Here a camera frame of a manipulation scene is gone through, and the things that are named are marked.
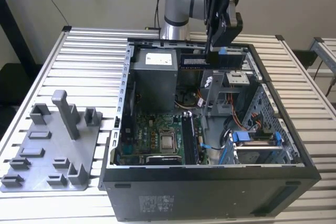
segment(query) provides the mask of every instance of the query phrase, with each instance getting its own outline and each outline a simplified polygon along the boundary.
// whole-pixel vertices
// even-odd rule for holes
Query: sticker
[[[197,105],[198,105],[199,107],[202,107],[203,102],[204,102],[203,98],[200,98],[200,99],[198,100]]]
[[[171,212],[173,211],[174,196],[139,196],[141,212]]]
[[[183,63],[185,65],[204,65],[206,61],[205,59],[184,59]]]
[[[171,54],[159,54],[149,52],[146,54],[146,65],[172,65],[172,55]]]

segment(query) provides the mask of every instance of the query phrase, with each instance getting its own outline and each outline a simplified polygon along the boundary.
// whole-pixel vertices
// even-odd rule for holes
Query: motherboard
[[[186,155],[193,153],[193,150],[185,150],[186,142],[195,142],[195,146],[198,145],[196,147],[198,158],[195,159],[195,164],[206,162],[205,151],[199,146],[199,142],[203,139],[200,117],[192,118],[190,127],[193,127],[194,137],[187,136],[188,139],[183,139],[186,138],[186,132],[183,134],[182,118],[181,115],[138,114],[134,127],[134,140],[122,144],[120,163],[165,165],[167,159],[170,159],[169,164],[186,164]]]

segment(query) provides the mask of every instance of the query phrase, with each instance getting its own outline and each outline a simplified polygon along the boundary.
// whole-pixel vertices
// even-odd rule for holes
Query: robotic arm
[[[207,43],[205,54],[228,46],[243,29],[239,0],[166,0],[162,39],[189,39],[189,17],[204,19]]]

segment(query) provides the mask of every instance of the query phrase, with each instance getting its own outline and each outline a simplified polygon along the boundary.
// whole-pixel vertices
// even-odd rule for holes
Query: gray plastic holder
[[[33,123],[1,179],[2,192],[87,188],[102,113],[95,108],[78,112],[74,104],[68,105],[66,96],[64,90],[53,95],[60,112],[50,112],[45,104],[34,105]]]

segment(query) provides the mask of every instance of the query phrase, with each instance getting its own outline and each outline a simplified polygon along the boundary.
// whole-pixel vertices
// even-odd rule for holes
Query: metal slatted table
[[[314,38],[311,51],[315,51],[330,70],[336,75],[336,39]]]
[[[95,106],[103,113],[89,187],[85,191],[0,193],[0,220],[15,223],[117,222],[107,194],[97,189],[103,151],[113,128],[128,37],[157,38],[152,30],[72,28],[63,31],[27,97],[0,142],[0,177],[7,173],[36,102],[56,110],[51,96],[65,89],[79,111]],[[192,40],[204,41],[202,33]],[[315,162],[322,180],[275,219],[205,220],[184,223],[336,223],[336,111],[304,70],[285,41],[275,36],[240,35],[254,44],[282,102]]]

